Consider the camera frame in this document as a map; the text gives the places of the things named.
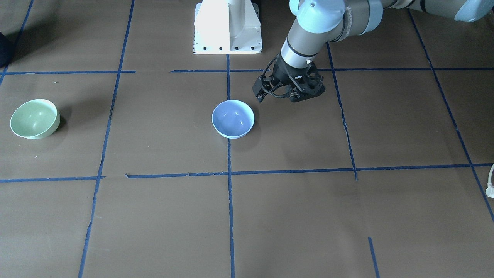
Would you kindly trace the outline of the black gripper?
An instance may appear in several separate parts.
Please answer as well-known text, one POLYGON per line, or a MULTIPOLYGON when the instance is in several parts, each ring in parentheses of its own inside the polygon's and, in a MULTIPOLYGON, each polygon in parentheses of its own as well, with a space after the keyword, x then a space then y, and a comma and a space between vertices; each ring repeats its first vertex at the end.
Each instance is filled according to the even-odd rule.
POLYGON ((314 62, 305 68, 294 68, 283 59, 277 59, 273 68, 273 90, 285 88, 285 94, 291 102, 301 102, 322 95, 326 91, 323 76, 319 74, 314 62))

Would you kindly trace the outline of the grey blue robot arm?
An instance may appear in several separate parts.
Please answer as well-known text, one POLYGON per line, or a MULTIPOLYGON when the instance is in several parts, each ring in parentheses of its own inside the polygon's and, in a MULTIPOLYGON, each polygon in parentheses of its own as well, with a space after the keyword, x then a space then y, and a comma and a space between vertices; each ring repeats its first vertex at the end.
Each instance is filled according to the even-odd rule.
POLYGON ((301 102, 326 89, 314 63, 327 42, 340 42, 374 30, 385 9, 411 9, 462 22, 474 22, 492 8, 492 0, 291 0, 295 20, 272 73, 261 75, 254 89, 259 101, 266 95, 301 102))

